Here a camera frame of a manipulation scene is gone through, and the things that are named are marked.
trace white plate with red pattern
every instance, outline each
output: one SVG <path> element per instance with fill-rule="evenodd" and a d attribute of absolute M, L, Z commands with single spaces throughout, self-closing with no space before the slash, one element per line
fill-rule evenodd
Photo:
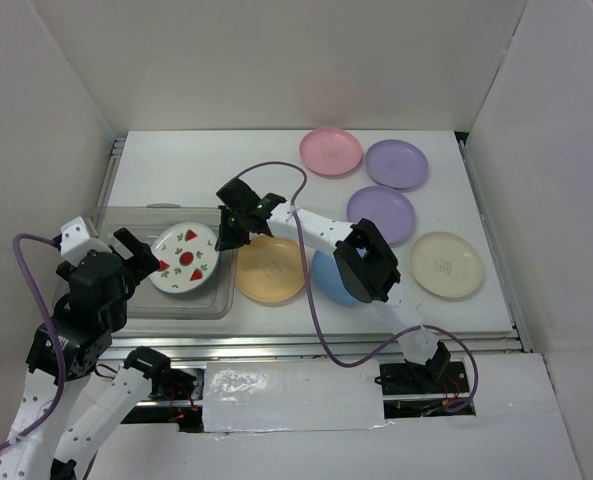
<path fill-rule="evenodd" d="M 149 279 L 165 293 L 185 293 L 204 284 L 218 265 L 216 234 L 197 222 L 179 223 L 165 230 L 152 245 L 160 262 Z"/>

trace yellow plate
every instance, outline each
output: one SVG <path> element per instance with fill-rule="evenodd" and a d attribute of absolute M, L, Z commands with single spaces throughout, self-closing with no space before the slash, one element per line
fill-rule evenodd
<path fill-rule="evenodd" d="M 426 290 L 446 298 L 462 298 L 480 286 L 483 260 L 464 238 L 449 232 L 423 235 L 409 254 L 412 275 Z"/>
<path fill-rule="evenodd" d="M 305 285 L 298 244 L 286 238 L 252 239 L 238 251 L 236 286 L 263 303 L 292 298 Z"/>

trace purple plate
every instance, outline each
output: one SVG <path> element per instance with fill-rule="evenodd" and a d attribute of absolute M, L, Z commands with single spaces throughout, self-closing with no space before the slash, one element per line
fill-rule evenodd
<path fill-rule="evenodd" d="M 347 202 L 347 219 L 374 222 L 390 245 L 407 240 L 416 228 L 416 213 L 402 193 L 380 185 L 358 190 Z"/>
<path fill-rule="evenodd" d="M 402 140 L 375 143 L 365 154 L 365 164 L 372 180 L 392 188 L 415 187 L 429 174 L 425 154 Z"/>

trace pink plate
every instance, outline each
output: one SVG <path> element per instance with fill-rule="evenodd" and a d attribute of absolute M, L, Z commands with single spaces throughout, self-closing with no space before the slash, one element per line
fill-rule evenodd
<path fill-rule="evenodd" d="M 300 158 L 311 171 L 333 177 L 352 171 L 363 158 L 363 148 L 345 130 L 317 128 L 300 142 Z"/>

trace white wall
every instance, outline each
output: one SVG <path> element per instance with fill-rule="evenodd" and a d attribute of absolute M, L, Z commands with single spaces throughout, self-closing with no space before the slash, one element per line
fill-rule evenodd
<path fill-rule="evenodd" d="M 124 133 L 469 130 L 525 0 L 35 3 Z"/>
<path fill-rule="evenodd" d="M 593 4 L 530 0 L 468 142 L 500 250 L 593 480 Z"/>
<path fill-rule="evenodd" d="M 18 232 L 55 236 L 94 204 L 109 141 L 84 89 L 23 0 L 0 0 L 0 363 L 24 361 L 38 313 L 14 261 Z M 28 246 L 51 299 L 58 253 Z"/>

